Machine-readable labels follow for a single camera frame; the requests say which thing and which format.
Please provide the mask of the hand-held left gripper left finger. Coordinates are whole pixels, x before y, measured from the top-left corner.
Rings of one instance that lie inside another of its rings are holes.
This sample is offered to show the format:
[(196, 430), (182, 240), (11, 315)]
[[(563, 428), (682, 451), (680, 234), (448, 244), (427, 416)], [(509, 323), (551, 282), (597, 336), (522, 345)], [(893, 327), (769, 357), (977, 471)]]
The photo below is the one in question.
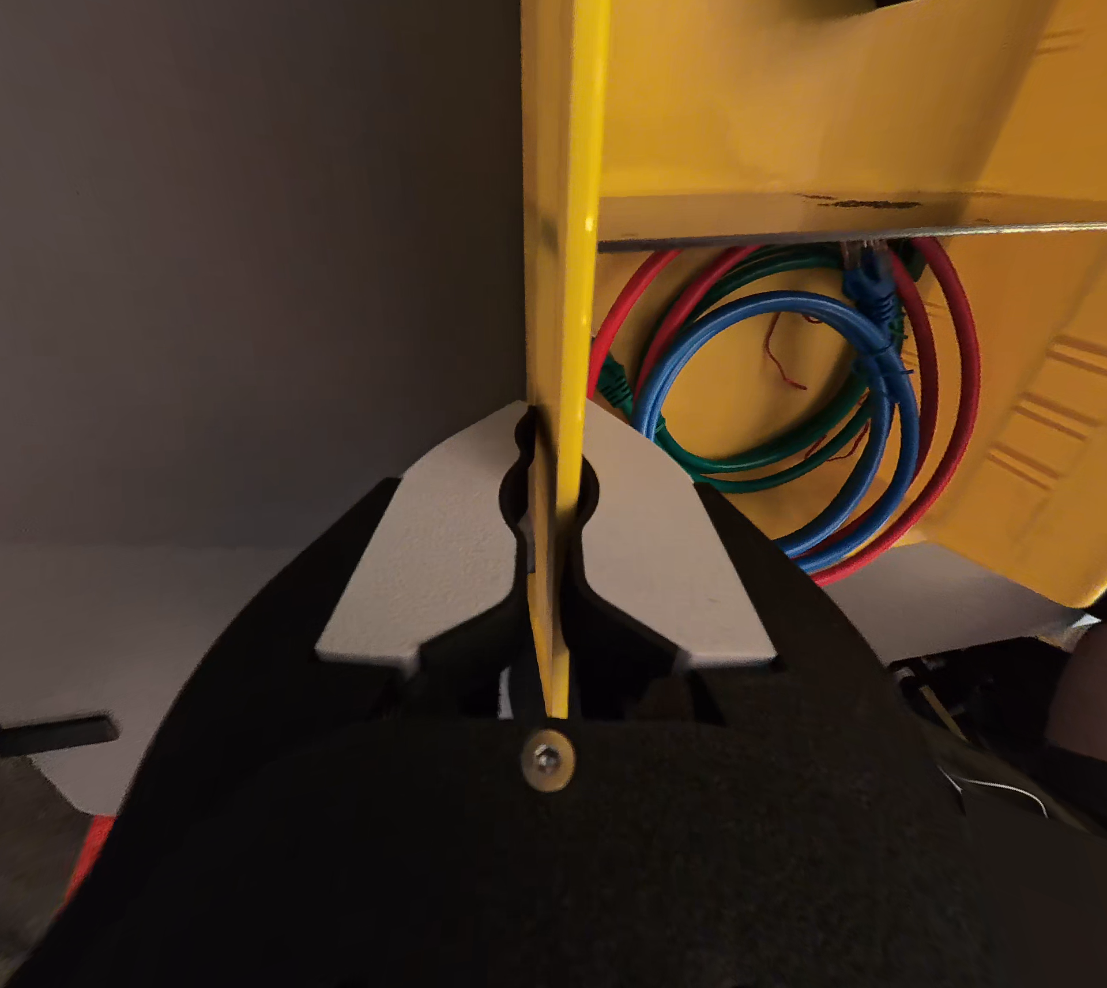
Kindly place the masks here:
[(482, 678), (526, 647), (535, 418), (513, 402), (403, 474), (315, 643), (320, 659)]

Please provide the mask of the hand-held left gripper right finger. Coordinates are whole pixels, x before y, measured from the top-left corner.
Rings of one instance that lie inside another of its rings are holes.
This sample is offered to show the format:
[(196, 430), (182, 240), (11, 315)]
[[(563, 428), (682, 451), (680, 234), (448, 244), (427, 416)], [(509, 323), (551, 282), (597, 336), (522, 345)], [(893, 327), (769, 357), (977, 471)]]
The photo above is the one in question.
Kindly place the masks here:
[(571, 659), (598, 675), (763, 667), (776, 649), (699, 490), (586, 402), (571, 526)]

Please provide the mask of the yellow plastic bin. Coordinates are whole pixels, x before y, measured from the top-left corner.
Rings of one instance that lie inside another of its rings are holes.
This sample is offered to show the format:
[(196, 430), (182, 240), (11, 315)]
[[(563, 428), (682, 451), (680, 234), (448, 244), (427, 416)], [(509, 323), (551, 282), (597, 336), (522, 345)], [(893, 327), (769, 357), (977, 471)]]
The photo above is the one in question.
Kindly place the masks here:
[[(1105, 202), (1106, 0), (520, 0), (532, 631), (568, 708), (556, 533), (579, 493), (608, 196)], [(1064, 605), (1105, 590), (1105, 231), (942, 237), (983, 416), (917, 535)]]

